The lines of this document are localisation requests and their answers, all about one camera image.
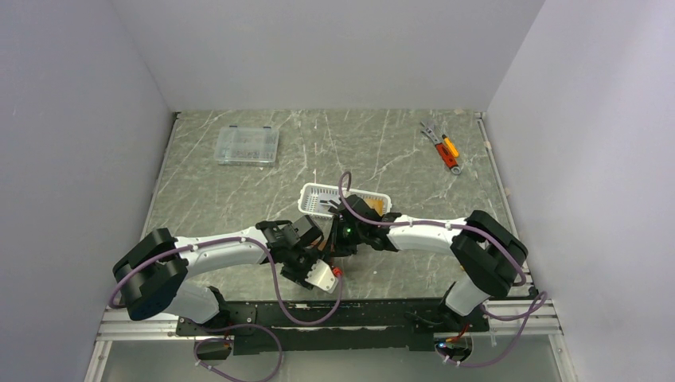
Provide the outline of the white striped card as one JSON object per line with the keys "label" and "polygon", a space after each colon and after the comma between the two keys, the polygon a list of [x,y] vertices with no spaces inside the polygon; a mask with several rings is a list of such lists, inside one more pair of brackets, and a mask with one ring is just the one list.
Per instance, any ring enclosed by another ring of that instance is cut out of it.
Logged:
{"label": "white striped card", "polygon": [[309,199],[307,209],[312,213],[329,214],[330,209],[340,204],[339,197],[334,195],[313,195]]}

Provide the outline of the brown leather card holder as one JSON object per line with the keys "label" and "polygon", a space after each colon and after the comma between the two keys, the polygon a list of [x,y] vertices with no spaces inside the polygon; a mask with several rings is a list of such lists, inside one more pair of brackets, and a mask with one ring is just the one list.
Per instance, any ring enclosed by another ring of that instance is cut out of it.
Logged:
{"label": "brown leather card holder", "polygon": [[327,252],[327,247],[328,241],[324,237],[323,234],[321,234],[310,246],[310,248],[313,251],[318,251],[319,253],[325,254]]}

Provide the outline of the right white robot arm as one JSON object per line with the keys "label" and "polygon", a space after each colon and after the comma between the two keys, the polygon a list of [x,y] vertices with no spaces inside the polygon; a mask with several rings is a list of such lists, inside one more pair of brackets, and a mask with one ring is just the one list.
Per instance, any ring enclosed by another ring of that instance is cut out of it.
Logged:
{"label": "right white robot arm", "polygon": [[365,244],[375,251],[420,250],[457,259],[465,274],[451,284],[438,311],[448,330],[460,329],[484,301],[504,298],[526,281],[526,246],[485,211],[455,220],[379,214],[356,195],[330,201],[329,206],[337,217],[332,227],[335,253]]}

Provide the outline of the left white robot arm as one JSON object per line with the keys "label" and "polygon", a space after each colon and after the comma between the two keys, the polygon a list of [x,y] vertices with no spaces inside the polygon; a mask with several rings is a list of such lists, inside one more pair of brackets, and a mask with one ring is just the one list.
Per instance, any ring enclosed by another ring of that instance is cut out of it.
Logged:
{"label": "left white robot arm", "polygon": [[125,309],[133,321],[161,313],[187,317],[205,332],[217,334],[228,324],[225,300],[215,287],[188,279],[241,265],[280,265],[273,276],[328,293],[338,277],[318,247],[322,230],[308,215],[295,222],[265,220],[238,232],[202,237],[172,236],[157,228],[141,239],[112,268],[117,285],[113,309]]}

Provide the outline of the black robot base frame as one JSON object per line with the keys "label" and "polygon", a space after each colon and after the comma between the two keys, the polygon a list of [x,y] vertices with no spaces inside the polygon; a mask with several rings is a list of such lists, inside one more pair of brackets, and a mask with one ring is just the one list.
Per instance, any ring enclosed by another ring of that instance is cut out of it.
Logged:
{"label": "black robot base frame", "polygon": [[226,335],[234,355],[285,351],[403,348],[431,351],[437,337],[461,329],[485,333],[487,319],[480,310],[467,318],[452,318],[440,298],[347,299],[325,322],[301,326],[291,322],[276,301],[229,302],[227,321],[202,329],[179,318],[178,337]]}

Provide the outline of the white plastic basket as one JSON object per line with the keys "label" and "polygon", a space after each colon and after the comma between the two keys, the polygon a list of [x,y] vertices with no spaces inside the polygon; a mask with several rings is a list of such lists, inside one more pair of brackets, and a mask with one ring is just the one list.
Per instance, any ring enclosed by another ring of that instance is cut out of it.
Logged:
{"label": "white plastic basket", "polygon": [[[381,215],[391,211],[392,201],[387,194],[359,189],[351,189],[344,194],[346,197],[352,194],[359,196]],[[329,208],[333,206],[333,202],[340,203],[338,188],[335,185],[306,183],[300,191],[297,206],[302,214],[328,219],[332,217]]]}

